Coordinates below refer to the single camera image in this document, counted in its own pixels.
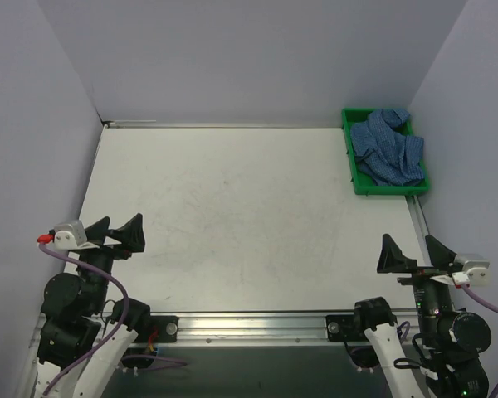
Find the blue checkered long sleeve shirt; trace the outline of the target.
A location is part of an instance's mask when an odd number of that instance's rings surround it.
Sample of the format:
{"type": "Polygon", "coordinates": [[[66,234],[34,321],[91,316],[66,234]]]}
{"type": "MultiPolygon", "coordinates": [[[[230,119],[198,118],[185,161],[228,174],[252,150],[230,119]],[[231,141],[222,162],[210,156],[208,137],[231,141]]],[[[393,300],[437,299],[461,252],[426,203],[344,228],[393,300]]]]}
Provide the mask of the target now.
{"type": "Polygon", "coordinates": [[[416,186],[425,178],[420,166],[424,140],[398,132],[409,118],[405,109],[376,109],[350,127],[358,169],[377,186],[416,186]]]}

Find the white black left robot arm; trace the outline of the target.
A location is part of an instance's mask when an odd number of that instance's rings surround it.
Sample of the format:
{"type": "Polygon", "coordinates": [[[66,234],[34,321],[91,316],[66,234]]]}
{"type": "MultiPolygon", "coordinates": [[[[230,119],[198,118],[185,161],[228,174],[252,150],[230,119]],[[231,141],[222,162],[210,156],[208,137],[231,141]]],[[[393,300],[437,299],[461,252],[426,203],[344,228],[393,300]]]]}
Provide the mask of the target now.
{"type": "Polygon", "coordinates": [[[56,274],[43,290],[34,395],[99,397],[131,343],[151,331],[149,305],[132,299],[111,273],[116,260],[144,252],[143,216],[116,229],[107,216],[90,226],[61,223],[37,244],[76,272],[56,274]]]}

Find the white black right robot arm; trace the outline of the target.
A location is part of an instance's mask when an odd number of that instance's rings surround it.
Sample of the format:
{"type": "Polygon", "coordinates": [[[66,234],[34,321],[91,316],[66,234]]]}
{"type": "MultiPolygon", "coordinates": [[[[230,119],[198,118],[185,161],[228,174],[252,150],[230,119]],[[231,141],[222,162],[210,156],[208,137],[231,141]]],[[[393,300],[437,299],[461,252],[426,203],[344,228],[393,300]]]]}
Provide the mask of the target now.
{"type": "Polygon", "coordinates": [[[419,355],[405,357],[398,320],[388,302],[369,298],[354,305],[351,328],[368,339],[394,397],[422,397],[414,371],[426,378],[435,397],[486,397],[488,377],[480,355],[491,344],[491,330],[479,315],[455,309],[449,288],[462,289],[490,280],[489,260],[458,254],[432,235],[425,238],[431,265],[421,266],[403,254],[391,235],[382,237],[377,271],[398,274],[398,282],[413,288],[419,332],[412,345],[419,355]]]}

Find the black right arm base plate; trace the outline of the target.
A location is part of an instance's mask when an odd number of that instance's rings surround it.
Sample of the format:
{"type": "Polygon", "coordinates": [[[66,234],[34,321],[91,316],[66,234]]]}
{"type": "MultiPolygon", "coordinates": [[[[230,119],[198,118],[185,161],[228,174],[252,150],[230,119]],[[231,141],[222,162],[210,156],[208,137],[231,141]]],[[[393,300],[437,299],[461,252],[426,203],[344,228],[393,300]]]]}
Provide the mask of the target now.
{"type": "Polygon", "coordinates": [[[327,339],[330,342],[367,342],[368,339],[354,322],[352,314],[331,314],[325,317],[327,339]]]}

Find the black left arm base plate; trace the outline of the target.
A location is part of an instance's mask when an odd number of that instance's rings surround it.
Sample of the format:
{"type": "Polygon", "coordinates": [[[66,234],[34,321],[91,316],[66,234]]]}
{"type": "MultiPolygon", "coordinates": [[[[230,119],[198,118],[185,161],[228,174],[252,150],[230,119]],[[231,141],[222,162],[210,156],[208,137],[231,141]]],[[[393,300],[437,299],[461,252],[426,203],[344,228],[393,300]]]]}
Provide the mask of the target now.
{"type": "Polygon", "coordinates": [[[177,341],[179,318],[173,315],[154,315],[138,326],[135,343],[156,344],[177,341]]]}

